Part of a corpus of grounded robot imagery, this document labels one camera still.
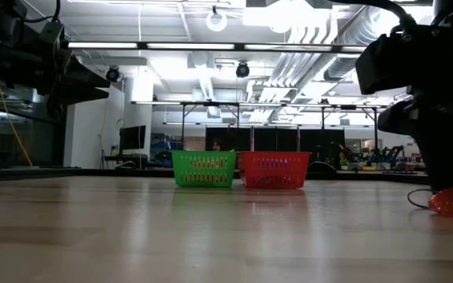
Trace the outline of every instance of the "red basket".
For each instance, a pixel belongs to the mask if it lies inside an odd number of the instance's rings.
[[[311,153],[243,152],[239,172],[251,189],[298,189],[304,186]]]

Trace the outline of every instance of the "light wood surface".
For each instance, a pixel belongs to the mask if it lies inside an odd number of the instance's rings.
[[[0,283],[453,282],[453,219],[414,210],[406,194],[416,188],[0,182]]]

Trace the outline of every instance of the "monitor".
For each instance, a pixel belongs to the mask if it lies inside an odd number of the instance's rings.
[[[145,148],[146,126],[120,129],[120,152],[126,149]]]

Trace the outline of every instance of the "security camera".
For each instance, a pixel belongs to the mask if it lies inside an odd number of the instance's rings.
[[[239,66],[237,67],[237,71],[235,72],[237,74],[238,78],[245,78],[249,75],[249,67],[248,63],[246,62],[241,62],[239,63]]]
[[[106,73],[106,79],[111,83],[119,82],[122,79],[119,69],[120,67],[118,66],[110,66],[108,72]]]

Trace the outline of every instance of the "red object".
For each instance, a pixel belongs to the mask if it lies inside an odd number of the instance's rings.
[[[431,197],[429,207],[439,215],[453,217],[453,188],[441,191]]]
[[[304,186],[311,153],[242,152],[241,180],[250,189],[298,189]]]

